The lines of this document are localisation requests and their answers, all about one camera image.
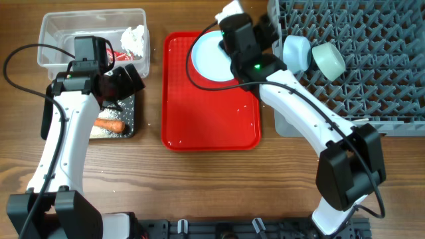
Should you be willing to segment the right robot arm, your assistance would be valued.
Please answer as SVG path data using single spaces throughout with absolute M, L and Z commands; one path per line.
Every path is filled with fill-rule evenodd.
M 278 38 L 262 15 L 257 24 L 247 13 L 216 16 L 230 57 L 230 71 L 245 90 L 258 88 L 260 99 L 291 123 L 318 154 L 316 186 L 321 194 L 311 219 L 324 236 L 340 232 L 356 210 L 384 218 L 378 186 L 386 179 L 381 136 L 370 124 L 355 126 L 322 104 L 286 68 L 266 54 Z

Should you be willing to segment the light blue bowl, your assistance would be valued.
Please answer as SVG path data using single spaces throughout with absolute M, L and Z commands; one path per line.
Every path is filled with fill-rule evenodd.
M 306 71 L 311 64 L 311 45 L 305 37 L 287 36 L 282 53 L 284 64 L 293 74 Z

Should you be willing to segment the green bowl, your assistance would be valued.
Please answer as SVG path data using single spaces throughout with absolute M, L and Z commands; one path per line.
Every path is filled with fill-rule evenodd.
M 313 47 L 311 53 L 318 69 L 330 81 L 335 81 L 346 70 L 341 53 L 330 42 Z

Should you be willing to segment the white rice pile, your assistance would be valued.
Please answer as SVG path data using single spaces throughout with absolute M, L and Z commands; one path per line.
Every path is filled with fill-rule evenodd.
M 114 139 L 114 138 L 131 138 L 134 134 L 134 118 L 135 118 L 135 96 L 132 95 L 124 100 L 118 101 L 118 106 L 122 109 L 117 110 L 105 109 L 99 113 L 100 119 L 105 120 L 120 120 L 125 123 L 124 131 L 114 133 L 94 126 L 92 128 L 90 139 Z

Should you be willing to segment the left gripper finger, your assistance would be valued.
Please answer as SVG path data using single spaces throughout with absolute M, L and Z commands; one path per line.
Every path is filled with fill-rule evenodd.
M 124 92 L 135 93 L 143 90 L 145 88 L 145 84 L 143 83 L 143 80 L 135 66 L 133 64 L 128 64 L 124 69 Z
M 113 80 L 112 83 L 114 84 L 113 89 L 115 90 L 115 97 L 116 98 L 127 98 L 128 96 L 132 95 L 133 93 L 125 93 L 124 92 L 124 74 L 125 69 L 123 67 L 118 67 L 115 70 L 113 70 Z

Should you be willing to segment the light blue plate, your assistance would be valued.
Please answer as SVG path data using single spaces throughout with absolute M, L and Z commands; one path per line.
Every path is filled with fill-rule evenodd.
M 220 31 L 205 33 L 196 41 L 191 51 L 191 60 L 196 71 L 213 82 L 228 82 L 234 78 L 230 57 L 220 47 Z

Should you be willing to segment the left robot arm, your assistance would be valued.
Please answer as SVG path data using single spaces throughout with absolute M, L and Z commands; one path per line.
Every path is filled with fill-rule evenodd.
M 102 214 L 82 190 L 99 113 L 118 110 L 143 82 L 134 65 L 116 67 L 107 39 L 76 37 L 74 49 L 67 69 L 42 93 L 44 151 L 26 191 L 9 197 L 7 215 L 19 238 L 145 238 L 133 212 Z

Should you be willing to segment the red snack wrapper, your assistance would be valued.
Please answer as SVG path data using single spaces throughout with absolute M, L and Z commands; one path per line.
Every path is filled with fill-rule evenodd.
M 132 53 L 112 51 L 110 48 L 107 48 L 106 50 L 108 54 L 108 62 L 112 62 L 113 60 L 132 61 L 135 59 L 135 56 Z

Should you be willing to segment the white napkin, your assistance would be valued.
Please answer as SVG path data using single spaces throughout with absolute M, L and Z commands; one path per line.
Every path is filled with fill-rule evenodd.
M 135 29 L 128 27 L 121 36 L 120 42 L 122 48 L 127 53 L 135 56 L 144 56 L 144 39 L 145 29 L 143 25 L 138 25 Z

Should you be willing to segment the orange carrot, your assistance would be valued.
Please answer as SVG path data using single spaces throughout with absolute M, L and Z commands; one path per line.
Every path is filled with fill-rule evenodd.
M 116 119 L 96 119 L 94 125 L 114 133 L 121 133 L 126 127 L 123 121 Z

